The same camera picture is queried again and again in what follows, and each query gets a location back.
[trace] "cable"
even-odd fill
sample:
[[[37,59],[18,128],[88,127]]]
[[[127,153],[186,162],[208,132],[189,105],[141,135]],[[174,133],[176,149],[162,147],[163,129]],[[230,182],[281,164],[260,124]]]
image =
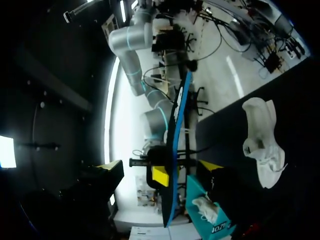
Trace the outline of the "cable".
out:
[[[265,66],[261,67],[261,68],[259,69],[259,71],[258,71],[258,74],[259,74],[260,78],[262,78],[263,80],[265,80],[265,79],[267,78],[268,73],[269,73],[269,71],[266,71],[265,77],[262,77],[262,76],[261,76],[261,70],[264,69],[264,68],[265,68]]]
[[[36,116],[38,111],[39,104],[36,104],[34,114],[33,114],[33,123],[32,123],[32,143],[35,143],[35,124],[36,124]]]
[[[262,64],[261,62],[259,62],[258,61],[258,59],[256,59],[256,58],[253,58],[255,61],[257,61],[263,68],[265,68],[265,65],[264,64]]]
[[[135,155],[135,156],[137,156],[137,157],[146,156],[141,150],[137,150],[137,149],[133,150],[133,151],[132,151],[132,154]]]
[[[221,34],[221,37],[223,38],[224,42],[225,42],[233,51],[236,51],[236,52],[238,52],[238,53],[245,53],[246,51],[248,51],[248,50],[250,49],[251,44],[252,44],[252,41],[251,41],[251,39],[250,39],[249,46],[248,46],[245,50],[240,51],[240,50],[234,49],[234,48],[227,42],[227,40],[225,39],[225,37],[224,37],[222,34]]]
[[[32,121],[31,141],[33,144],[35,143],[35,126],[36,126],[36,116],[37,116],[38,106],[39,106],[39,104],[37,103],[35,106],[35,109],[34,109],[33,121]],[[39,179],[38,179],[37,172],[36,172],[36,165],[35,165],[35,160],[33,157],[33,151],[30,152],[30,161],[31,161],[32,175],[33,175],[33,178],[35,181],[35,185],[38,189],[40,189],[40,183],[39,183]]]
[[[198,62],[198,61],[201,61],[201,60],[203,60],[203,59],[206,59],[206,58],[210,57],[211,55],[213,55],[216,51],[218,51],[218,49],[220,48],[220,46],[221,46],[221,44],[222,44],[222,39],[223,39],[223,38],[222,38],[221,31],[220,31],[220,29],[219,29],[219,26],[218,26],[218,24],[217,24],[215,21],[213,21],[213,22],[214,22],[216,28],[218,29],[218,31],[219,31],[219,33],[220,33],[220,42],[219,42],[219,45],[214,49],[213,52],[211,52],[211,53],[208,54],[207,56],[201,57],[201,58],[199,58],[198,60],[196,60],[197,62]]]
[[[198,109],[207,110],[207,111],[209,111],[209,112],[211,112],[211,113],[213,113],[213,114],[216,113],[216,112],[212,111],[211,109],[208,109],[208,108],[205,108],[205,107],[200,107],[200,106],[198,106]]]
[[[226,14],[230,15],[230,16],[233,17],[233,18],[235,18],[234,15],[237,15],[239,18],[243,19],[244,21],[247,21],[247,20],[244,19],[242,16],[238,15],[237,13],[235,13],[235,12],[233,12],[233,11],[232,11],[232,14],[231,14],[231,13],[230,13],[230,12],[231,12],[230,10],[224,8],[223,6],[221,6],[221,5],[219,5],[219,4],[215,3],[215,2],[211,2],[211,1],[208,1],[208,0],[207,0],[207,1],[205,1],[205,3],[207,3],[207,4],[209,4],[209,5],[213,6],[213,7],[215,7],[215,8],[217,8],[217,9],[220,9],[221,11],[225,12]]]

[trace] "shoelace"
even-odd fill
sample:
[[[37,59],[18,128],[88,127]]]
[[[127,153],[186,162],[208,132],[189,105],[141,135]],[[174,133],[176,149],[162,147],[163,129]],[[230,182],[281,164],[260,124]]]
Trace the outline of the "shoelace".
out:
[[[278,160],[276,155],[279,155],[279,148],[277,146],[268,146],[266,149],[268,149],[267,154],[263,158],[258,159],[258,162],[261,165],[269,164],[270,170],[274,173],[281,173],[283,170],[285,170],[288,163],[286,163],[279,170],[274,169],[274,166],[276,165],[276,161]]]

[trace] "black wire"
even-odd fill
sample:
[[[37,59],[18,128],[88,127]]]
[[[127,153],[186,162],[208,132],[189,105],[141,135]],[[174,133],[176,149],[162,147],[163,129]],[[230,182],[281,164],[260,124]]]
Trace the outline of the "black wire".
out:
[[[36,106],[35,106],[34,114],[33,114],[33,121],[32,121],[31,141],[32,141],[33,144],[35,143],[35,127],[36,127],[36,117],[37,117],[38,105],[39,104],[37,103]],[[33,175],[33,178],[34,178],[35,185],[39,189],[40,188],[40,183],[39,183],[39,179],[38,179],[38,175],[37,175],[37,171],[36,171],[36,164],[35,164],[35,160],[34,160],[33,154],[34,154],[34,152],[31,151],[30,161],[31,161],[32,175]]]
[[[170,102],[173,103],[173,101],[171,100],[171,98],[170,98],[164,91],[160,90],[160,89],[157,88],[156,86],[150,85],[150,84],[147,83],[147,81],[146,81],[146,73],[150,72],[150,71],[153,70],[153,69],[159,69],[159,68],[168,67],[168,66],[170,66],[170,65],[157,66],[157,67],[150,68],[149,70],[147,70],[147,71],[143,74],[142,80],[143,80],[143,82],[144,82],[147,86],[149,86],[150,88],[160,91],[167,99],[169,99]]]
[[[251,42],[251,40],[250,40],[249,46],[248,46],[245,50],[240,51],[240,50],[234,49],[234,48],[227,42],[227,40],[225,39],[225,37],[224,37],[222,34],[221,34],[221,37],[223,38],[224,42],[225,42],[233,51],[236,51],[236,52],[238,52],[238,53],[245,53],[246,51],[248,51],[248,50],[250,49],[251,44],[252,44],[252,42]]]
[[[254,58],[254,60],[257,61],[263,68],[266,67],[264,64],[262,64],[261,62],[259,62],[258,59]]]
[[[133,151],[132,151],[132,154],[135,155],[135,156],[137,156],[137,157],[146,156],[141,150],[138,150],[138,149],[133,150]]]
[[[248,7],[244,0],[240,0],[240,3],[241,3],[245,8]]]
[[[215,114],[215,112],[214,112],[214,111],[212,111],[211,109],[205,108],[205,107],[200,107],[200,106],[198,106],[198,109],[207,110],[207,111],[209,111],[209,112],[211,112],[211,113]]]
[[[207,151],[208,149],[212,148],[215,144],[212,144],[212,145],[209,145],[209,146],[206,146],[200,150],[190,150],[189,151],[189,154],[198,154],[198,153],[201,153],[201,152],[204,152],[204,151]],[[186,155],[187,153],[186,152],[183,152],[183,153],[179,153],[178,155],[179,156],[184,156]]]
[[[221,5],[219,5],[219,4],[215,3],[215,2],[205,1],[205,3],[207,3],[207,4],[209,4],[209,5],[213,6],[213,7],[215,7],[215,8],[217,8],[217,9],[220,9],[221,11],[225,12],[226,14],[230,15],[230,16],[233,17],[233,18],[235,18],[234,15],[236,15],[236,16],[238,16],[239,18],[241,18],[241,19],[243,19],[244,21],[247,22],[247,20],[244,19],[242,16],[238,15],[237,13],[235,13],[235,12],[233,12],[233,11],[232,11],[232,13],[230,13],[229,10],[225,9],[223,6],[221,6]]]
[[[261,70],[264,69],[264,68],[265,68],[265,66],[261,67],[261,68],[259,69],[259,71],[258,71],[258,74],[259,74],[260,78],[262,78],[263,80],[265,80],[265,79],[267,78],[267,76],[268,76],[268,71],[266,72],[265,77],[262,77],[262,76],[261,76]]]

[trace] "white sneaker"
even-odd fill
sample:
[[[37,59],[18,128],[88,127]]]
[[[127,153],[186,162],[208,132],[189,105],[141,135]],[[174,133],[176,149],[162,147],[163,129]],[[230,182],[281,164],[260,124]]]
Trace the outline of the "white sneaker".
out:
[[[203,196],[193,199],[192,204],[198,207],[202,220],[207,220],[213,225],[216,223],[219,209],[216,205]]]
[[[286,168],[285,151],[277,144],[274,130],[277,122],[272,100],[253,97],[243,103],[248,121],[248,138],[243,143],[246,157],[256,159],[259,181],[263,188],[272,188]]]

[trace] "white floor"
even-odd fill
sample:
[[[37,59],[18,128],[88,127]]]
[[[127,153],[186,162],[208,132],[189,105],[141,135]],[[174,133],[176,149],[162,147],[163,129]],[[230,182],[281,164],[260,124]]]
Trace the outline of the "white floor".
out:
[[[230,15],[221,10],[212,7],[213,15],[224,21],[231,21]],[[199,59],[211,53],[220,42],[220,34],[213,22],[205,22],[199,18],[195,26],[184,22],[184,27],[189,32],[194,32],[198,37],[193,46],[195,53],[189,55],[189,58]],[[236,49],[237,46],[233,38],[221,27],[221,33],[228,43]],[[142,71],[152,68],[153,55],[148,49],[139,54]],[[287,71],[300,62],[298,59],[290,60],[288,56],[283,56],[287,65],[284,65],[282,72]],[[217,112],[226,106],[232,104],[243,96],[258,89],[264,84],[272,81],[282,74],[276,71],[272,74],[257,62],[249,61],[242,57],[241,53],[232,50],[222,40],[220,48],[211,56],[198,62],[198,70],[193,73],[193,84],[197,90],[199,87],[205,87],[204,94],[201,94],[200,100],[208,100],[208,105],[202,107]],[[140,125],[140,115],[151,108],[144,95],[135,97],[130,90],[128,80],[121,68],[120,77],[117,79],[115,94],[112,103],[114,110],[112,115],[110,149],[111,161],[121,159],[124,165],[124,178],[115,191],[115,198],[118,205],[119,218],[126,220],[127,223],[135,225],[135,220],[139,219],[139,226],[148,226],[151,223],[154,227],[162,225],[161,216],[157,215],[152,207],[139,207],[136,193],[136,176],[143,176],[146,172],[144,167],[129,167],[129,158],[136,158],[133,150],[141,150],[144,141],[143,129]],[[196,149],[195,136],[192,131],[195,129],[195,123],[209,116],[211,113],[204,110],[203,116],[193,120],[190,132],[191,148]]]

